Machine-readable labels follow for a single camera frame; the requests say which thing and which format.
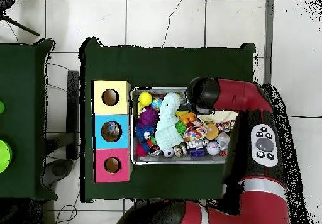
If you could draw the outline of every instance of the red robot arm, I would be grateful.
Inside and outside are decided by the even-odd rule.
[[[289,224],[273,109],[260,86],[198,77],[187,87],[186,97],[199,114],[212,109],[239,113],[230,135],[218,210],[190,201],[163,201],[129,211],[119,224],[138,224],[137,214],[141,222],[142,215],[149,219],[146,224]]]

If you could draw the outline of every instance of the orange toy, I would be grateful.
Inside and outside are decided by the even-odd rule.
[[[196,114],[193,112],[189,112],[187,114],[184,114],[180,117],[180,120],[183,122],[183,124],[187,125],[189,122],[193,122],[196,120]]]

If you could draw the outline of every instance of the dark green cloth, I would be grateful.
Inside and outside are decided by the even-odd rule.
[[[45,75],[53,40],[34,45],[0,43],[0,139],[13,151],[0,173],[0,197],[55,199],[40,182],[45,156]]]
[[[241,48],[103,47],[88,38],[80,48],[85,78],[85,200],[94,198],[212,199],[221,196],[223,164],[134,165],[129,182],[93,183],[91,80],[126,80],[131,87],[187,86],[199,76],[253,81],[255,45]]]

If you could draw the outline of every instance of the purple toy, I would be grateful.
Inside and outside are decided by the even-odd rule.
[[[190,157],[204,157],[203,149],[190,149]]]
[[[138,125],[141,127],[143,126],[154,126],[157,123],[158,114],[157,112],[151,107],[148,106],[145,108],[144,112],[138,117]]]

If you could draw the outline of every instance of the green bowl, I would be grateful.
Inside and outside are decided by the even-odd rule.
[[[0,173],[2,173],[10,164],[11,158],[12,151],[10,146],[6,142],[0,140]]]

